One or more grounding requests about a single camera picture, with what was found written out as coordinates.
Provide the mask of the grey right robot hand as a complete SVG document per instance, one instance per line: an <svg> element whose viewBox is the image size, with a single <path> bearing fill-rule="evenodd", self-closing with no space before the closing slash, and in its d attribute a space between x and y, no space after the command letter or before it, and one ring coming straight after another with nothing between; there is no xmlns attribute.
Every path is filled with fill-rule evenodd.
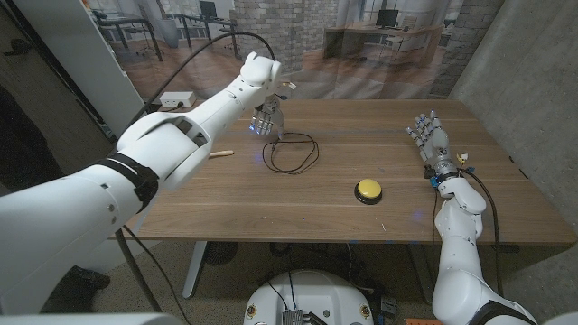
<svg viewBox="0 0 578 325"><path fill-rule="evenodd" d="M457 172L451 157L448 135L434 110L429 116L417 116L415 127L408 127L406 131L415 142L424 164L434 171L435 176Z"/></svg>

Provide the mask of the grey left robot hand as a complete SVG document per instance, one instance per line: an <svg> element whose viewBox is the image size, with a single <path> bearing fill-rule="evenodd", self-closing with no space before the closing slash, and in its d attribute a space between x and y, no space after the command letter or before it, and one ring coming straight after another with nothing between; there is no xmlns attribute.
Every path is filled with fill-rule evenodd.
<svg viewBox="0 0 578 325"><path fill-rule="evenodd" d="M277 138L284 137L284 114L277 95L268 96L265 102L253 110L249 129L258 135L270 135L273 127L277 129Z"/></svg>

